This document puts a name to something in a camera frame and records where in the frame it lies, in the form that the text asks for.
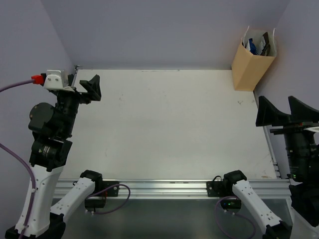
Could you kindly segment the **brown paper bag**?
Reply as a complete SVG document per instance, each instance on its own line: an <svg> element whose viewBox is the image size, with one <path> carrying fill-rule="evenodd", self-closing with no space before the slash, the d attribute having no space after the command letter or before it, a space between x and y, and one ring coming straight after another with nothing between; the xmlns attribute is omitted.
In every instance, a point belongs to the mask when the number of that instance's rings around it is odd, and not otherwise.
<svg viewBox="0 0 319 239"><path fill-rule="evenodd" d="M268 32L270 41L270 54L260 55L260 42L262 35ZM252 92L277 57L276 30L256 30L247 28L238 45L237 52L231 65L233 85L237 91ZM253 55L246 49L248 40L252 38L258 54Z"/></svg>

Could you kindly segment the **blue chip snack bag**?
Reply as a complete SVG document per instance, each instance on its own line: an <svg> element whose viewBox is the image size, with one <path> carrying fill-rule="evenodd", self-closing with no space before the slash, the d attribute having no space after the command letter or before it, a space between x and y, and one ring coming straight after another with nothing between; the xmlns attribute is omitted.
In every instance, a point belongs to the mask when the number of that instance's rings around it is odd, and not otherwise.
<svg viewBox="0 0 319 239"><path fill-rule="evenodd" d="M247 45L246 45L246 49L252 53L253 55L257 55L258 54L258 51L257 51L257 48L253 42L253 39L250 38L247 42Z"/></svg>

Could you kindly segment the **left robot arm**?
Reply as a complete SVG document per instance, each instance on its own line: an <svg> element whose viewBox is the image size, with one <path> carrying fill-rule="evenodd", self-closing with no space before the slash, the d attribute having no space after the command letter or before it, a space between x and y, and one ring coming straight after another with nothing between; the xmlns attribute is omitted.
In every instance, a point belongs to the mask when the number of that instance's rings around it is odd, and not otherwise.
<svg viewBox="0 0 319 239"><path fill-rule="evenodd" d="M58 203L53 204L56 184L72 146L70 137L80 104L101 99L100 76L80 81L81 93L70 86L72 75L54 73L32 76L30 82L41 85L57 97L55 105L39 103L30 111L29 129L34 138L31 155L23 166L30 175L27 196L20 218L5 233L7 239L59 239L67 221L89 195L104 189L102 175L86 170L77 185Z"/></svg>

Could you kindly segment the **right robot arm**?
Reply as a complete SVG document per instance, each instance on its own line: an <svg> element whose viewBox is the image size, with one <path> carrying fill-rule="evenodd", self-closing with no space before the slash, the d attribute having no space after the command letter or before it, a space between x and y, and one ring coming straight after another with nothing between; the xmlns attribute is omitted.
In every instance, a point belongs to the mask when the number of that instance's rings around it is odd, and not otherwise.
<svg viewBox="0 0 319 239"><path fill-rule="evenodd" d="M264 239L317 239L319 237L319 131L318 110L289 96L290 113L278 110L266 97L258 99L255 125L271 125L270 133L283 135L289 163L288 177L292 226L278 217L252 189L240 170L224 175L222 190L228 198L238 198L259 226Z"/></svg>

